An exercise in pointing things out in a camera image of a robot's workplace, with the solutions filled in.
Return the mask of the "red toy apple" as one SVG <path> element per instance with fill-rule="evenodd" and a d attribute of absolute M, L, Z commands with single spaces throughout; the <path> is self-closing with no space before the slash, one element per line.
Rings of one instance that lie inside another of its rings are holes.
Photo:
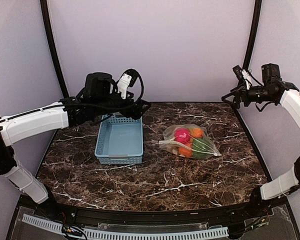
<path fill-rule="evenodd" d="M 191 133 L 188 128 L 178 128 L 174 132 L 174 140 L 181 144 L 187 144 L 191 140 Z"/>

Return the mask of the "blue perforated plastic basket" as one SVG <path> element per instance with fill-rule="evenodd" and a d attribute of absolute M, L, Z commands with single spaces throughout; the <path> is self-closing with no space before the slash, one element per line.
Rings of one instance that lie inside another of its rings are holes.
<path fill-rule="evenodd" d="M 143 162 L 143 121 L 119 113 L 104 115 L 94 155 L 101 165 L 133 165 Z"/>

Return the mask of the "green toy mango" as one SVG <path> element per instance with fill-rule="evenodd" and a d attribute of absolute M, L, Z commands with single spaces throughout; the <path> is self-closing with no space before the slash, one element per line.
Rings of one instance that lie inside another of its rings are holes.
<path fill-rule="evenodd" d="M 200 139 L 204 136 L 204 131 L 201 128 L 190 128 L 191 136 L 196 139 Z"/>

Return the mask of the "clear dotted zip bag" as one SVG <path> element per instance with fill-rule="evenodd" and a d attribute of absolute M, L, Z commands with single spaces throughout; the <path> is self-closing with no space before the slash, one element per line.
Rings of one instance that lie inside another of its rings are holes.
<path fill-rule="evenodd" d="M 159 147 L 176 156 L 198 160 L 221 156 L 205 127 L 195 124 L 171 125 L 162 135 Z"/>

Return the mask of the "green toy bell pepper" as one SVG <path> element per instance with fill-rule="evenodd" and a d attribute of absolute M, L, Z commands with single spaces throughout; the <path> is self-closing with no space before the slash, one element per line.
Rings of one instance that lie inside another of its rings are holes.
<path fill-rule="evenodd" d="M 192 156 L 195 159 L 208 159 L 212 156 L 211 145 L 205 138 L 195 138 L 192 142 Z"/>

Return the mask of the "orange toy orange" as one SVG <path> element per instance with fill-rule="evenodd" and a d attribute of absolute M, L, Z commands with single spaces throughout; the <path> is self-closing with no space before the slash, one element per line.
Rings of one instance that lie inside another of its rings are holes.
<path fill-rule="evenodd" d="M 186 143 L 185 146 L 179 146 L 178 152 L 180 156 L 191 158 L 193 156 L 193 144 L 191 142 Z"/>

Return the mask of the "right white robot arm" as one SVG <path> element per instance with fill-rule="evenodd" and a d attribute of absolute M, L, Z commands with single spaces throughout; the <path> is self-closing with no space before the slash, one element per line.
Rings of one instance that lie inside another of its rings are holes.
<path fill-rule="evenodd" d="M 286 113 L 279 125 L 287 130 L 281 130 L 275 135 L 275 140 L 282 140 L 285 147 L 296 147 L 300 143 L 300 90 L 291 82 L 281 77 L 280 67 L 269 63 L 261 67 L 262 81 L 256 85 L 252 73 L 236 65 L 233 72 L 238 79 L 238 86 L 222 96 L 221 100 L 235 109 L 241 106 L 248 107 L 254 103 L 257 110 L 262 112 L 269 105 L 282 107 Z M 251 194 L 251 200 L 245 205 L 245 213 L 250 217 L 256 217 L 265 208 L 265 203 L 275 198 L 287 196 L 300 189 L 300 156 L 293 162 L 287 172 L 274 180 L 257 187 Z"/>

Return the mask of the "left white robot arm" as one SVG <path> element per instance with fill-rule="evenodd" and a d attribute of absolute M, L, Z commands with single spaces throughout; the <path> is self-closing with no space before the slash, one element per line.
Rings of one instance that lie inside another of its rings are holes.
<path fill-rule="evenodd" d="M 119 80 L 105 72 L 89 73 L 84 88 L 76 96 L 27 112 L 0 116 L 0 175 L 41 205 L 48 217 L 57 218 L 61 208 L 53 201 L 53 194 L 16 159 L 13 144 L 115 113 L 138 120 L 151 106 L 142 99 L 144 89 L 140 73 L 132 68 L 126 70 Z"/>

